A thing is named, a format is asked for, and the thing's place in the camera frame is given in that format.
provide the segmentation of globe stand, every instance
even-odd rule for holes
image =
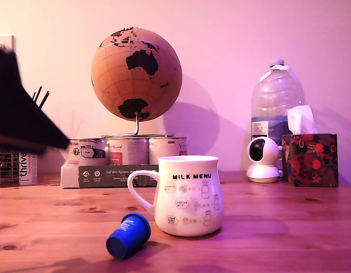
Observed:
[[[135,132],[128,134],[105,134],[101,135],[102,138],[143,138],[143,137],[173,137],[174,135],[168,134],[147,134],[147,135],[139,135],[139,113],[136,112],[136,120],[135,120]]]

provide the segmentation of cork globe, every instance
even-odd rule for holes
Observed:
[[[92,62],[92,85],[101,103],[126,120],[149,121],[176,101],[182,81],[180,61],[158,34],[127,28],[107,37]]]

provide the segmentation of large water jug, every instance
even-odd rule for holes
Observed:
[[[273,60],[270,70],[263,75],[254,89],[251,101],[251,136],[269,137],[279,146],[280,155],[275,164],[282,176],[282,136],[290,134],[287,111],[305,105],[304,90],[284,60]]]

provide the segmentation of blue coffee capsule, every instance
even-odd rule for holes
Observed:
[[[150,234],[151,228],[146,218],[139,213],[129,213],[107,239],[106,247],[113,257],[122,259],[146,243]]]

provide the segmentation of security camera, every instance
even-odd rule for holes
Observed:
[[[271,138],[261,136],[253,139],[247,146],[252,164],[246,176],[253,182],[272,183],[278,179],[279,170],[274,165],[278,156],[278,145]]]

